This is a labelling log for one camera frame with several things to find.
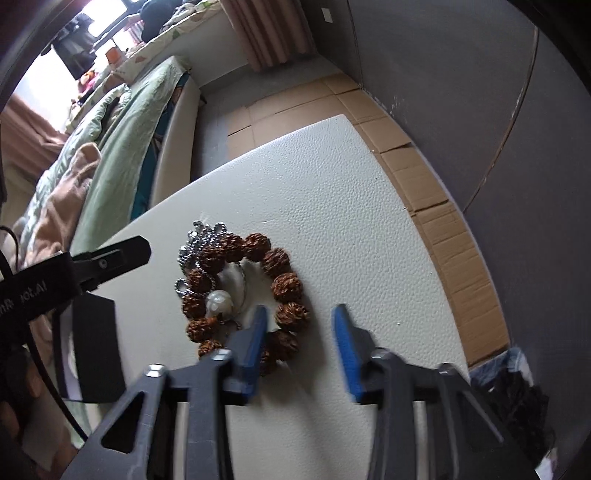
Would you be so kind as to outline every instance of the gray wall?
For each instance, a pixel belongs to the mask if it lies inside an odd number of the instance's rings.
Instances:
[[[303,7],[319,51],[362,79],[461,209],[528,85],[466,220],[511,339],[550,395],[564,471],[591,429],[591,97],[543,34],[528,83],[534,26],[505,0],[303,0]],[[338,20],[326,24],[321,7]]]
[[[543,35],[521,112],[467,210],[561,464],[591,429],[591,97]]]

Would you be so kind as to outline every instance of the electrical outlet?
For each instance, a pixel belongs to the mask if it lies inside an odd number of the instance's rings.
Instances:
[[[330,14],[330,10],[328,8],[322,9],[322,14],[324,15],[324,21],[327,23],[332,23],[332,15]]]

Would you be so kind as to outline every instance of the black clamp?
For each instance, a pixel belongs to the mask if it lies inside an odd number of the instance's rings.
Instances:
[[[417,477],[414,401],[427,409],[429,478],[537,480],[509,432],[453,365],[408,365],[378,348],[344,304],[333,310],[335,338],[349,392],[377,404],[369,480]]]
[[[224,349],[196,365],[168,371],[150,365],[130,386],[74,458],[63,480],[147,480],[173,477],[179,402],[189,403],[185,478],[232,480],[226,405],[256,393],[267,310],[234,332]]]

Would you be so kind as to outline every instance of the black cloth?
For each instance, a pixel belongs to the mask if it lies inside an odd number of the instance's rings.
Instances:
[[[530,387],[520,372],[506,365],[485,385],[472,381],[492,411],[507,427],[532,466],[536,468],[552,447],[553,433],[545,428],[548,397],[537,385]]]
[[[181,0],[148,0],[140,10],[140,18],[144,22],[142,41],[147,43],[160,33],[160,29],[170,20]]]

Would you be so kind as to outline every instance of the green blanket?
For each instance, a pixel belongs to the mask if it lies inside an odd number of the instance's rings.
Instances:
[[[178,58],[170,57],[131,86],[129,101],[99,141],[102,160],[70,246],[72,255],[98,248],[129,223],[150,139],[185,71]]]

